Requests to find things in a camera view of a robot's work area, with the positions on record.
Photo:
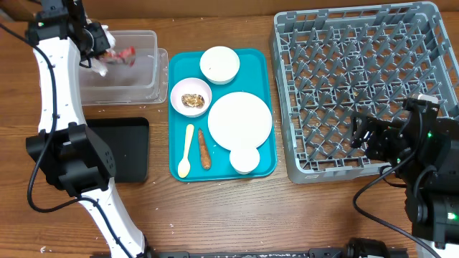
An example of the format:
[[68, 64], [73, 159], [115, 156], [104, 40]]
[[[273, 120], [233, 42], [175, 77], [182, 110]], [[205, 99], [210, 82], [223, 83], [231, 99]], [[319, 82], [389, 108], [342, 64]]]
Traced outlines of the pale green bowl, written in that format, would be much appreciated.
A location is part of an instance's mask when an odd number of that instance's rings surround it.
[[211, 83], [225, 85], [237, 75], [240, 69], [240, 58], [229, 47], [211, 47], [202, 54], [199, 67]]

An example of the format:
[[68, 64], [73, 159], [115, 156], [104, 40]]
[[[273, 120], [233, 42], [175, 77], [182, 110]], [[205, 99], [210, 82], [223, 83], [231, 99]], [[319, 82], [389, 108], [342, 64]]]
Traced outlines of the brown food scrap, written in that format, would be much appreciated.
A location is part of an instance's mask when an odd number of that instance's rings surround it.
[[185, 107], [188, 108], [203, 108], [205, 99], [199, 94], [183, 94], [181, 96], [181, 102]]

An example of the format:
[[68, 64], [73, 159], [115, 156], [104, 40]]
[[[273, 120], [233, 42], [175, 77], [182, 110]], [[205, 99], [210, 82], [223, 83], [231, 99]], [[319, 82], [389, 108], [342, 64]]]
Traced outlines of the pink bowl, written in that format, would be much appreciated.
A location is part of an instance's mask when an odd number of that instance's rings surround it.
[[[205, 104], [203, 108], [185, 107], [181, 102], [183, 94], [199, 94], [204, 97]], [[174, 85], [170, 93], [170, 102], [178, 113], [189, 117], [195, 118], [203, 115], [212, 101], [212, 91], [209, 85], [199, 78], [186, 78]]]

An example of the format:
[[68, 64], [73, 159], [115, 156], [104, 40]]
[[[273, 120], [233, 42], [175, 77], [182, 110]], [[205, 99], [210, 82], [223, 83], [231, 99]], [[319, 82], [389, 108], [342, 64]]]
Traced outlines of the white napkin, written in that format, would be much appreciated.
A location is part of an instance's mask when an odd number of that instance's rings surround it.
[[[108, 52], [113, 54], [114, 51], [113, 51], [113, 48], [115, 46], [115, 38], [114, 36], [108, 31], [108, 25], [102, 25], [102, 29], [103, 31], [105, 32], [105, 35], [108, 39], [108, 43], [110, 45], [109, 49], [108, 49]], [[99, 59], [96, 59], [96, 58], [92, 58], [92, 71], [93, 72], [96, 72], [98, 73], [100, 76], [104, 77], [106, 76], [107, 72], [108, 72], [108, 68], [107, 66], [105, 65], [104, 62], [101, 62]]]

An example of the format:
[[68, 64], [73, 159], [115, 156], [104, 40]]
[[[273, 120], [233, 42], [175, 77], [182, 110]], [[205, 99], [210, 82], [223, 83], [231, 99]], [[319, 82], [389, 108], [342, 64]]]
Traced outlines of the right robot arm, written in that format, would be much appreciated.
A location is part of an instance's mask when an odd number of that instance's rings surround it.
[[419, 257], [457, 257], [458, 121], [439, 117], [440, 103], [433, 96], [415, 94], [402, 107], [409, 113], [404, 122], [352, 113], [351, 147], [366, 144], [367, 158], [386, 163], [378, 181], [389, 174], [404, 181], [404, 208], [412, 231], [354, 208], [414, 241]]

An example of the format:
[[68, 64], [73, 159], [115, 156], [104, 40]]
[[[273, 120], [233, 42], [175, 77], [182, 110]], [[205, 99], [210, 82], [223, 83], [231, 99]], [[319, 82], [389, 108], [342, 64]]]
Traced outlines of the red snack wrapper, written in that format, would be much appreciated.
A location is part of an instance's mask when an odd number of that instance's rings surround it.
[[128, 47], [119, 52], [109, 49], [99, 58], [99, 60], [112, 65], [128, 65], [132, 67], [136, 61], [136, 49], [134, 47]]

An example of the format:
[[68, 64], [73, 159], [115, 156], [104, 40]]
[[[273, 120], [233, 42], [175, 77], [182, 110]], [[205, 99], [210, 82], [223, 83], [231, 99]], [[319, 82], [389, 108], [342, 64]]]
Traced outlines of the white paper cup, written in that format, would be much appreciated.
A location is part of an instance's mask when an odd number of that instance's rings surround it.
[[242, 175], [251, 173], [260, 163], [260, 152], [255, 147], [236, 148], [229, 154], [231, 166]]

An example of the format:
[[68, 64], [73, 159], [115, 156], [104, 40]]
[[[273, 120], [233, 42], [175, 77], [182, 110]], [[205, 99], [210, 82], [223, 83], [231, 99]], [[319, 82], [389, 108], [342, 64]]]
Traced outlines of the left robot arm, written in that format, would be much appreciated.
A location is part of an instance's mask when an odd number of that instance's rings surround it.
[[[115, 187], [115, 157], [87, 126], [80, 97], [79, 69], [113, 57], [115, 39], [105, 25], [90, 21], [81, 1], [42, 0], [25, 37], [39, 68], [41, 116], [38, 134], [26, 139], [35, 162], [27, 201], [40, 213], [81, 204], [105, 237], [112, 257], [152, 257], [143, 232], [126, 211]], [[33, 201], [35, 178], [66, 191], [70, 201], [39, 208]]]

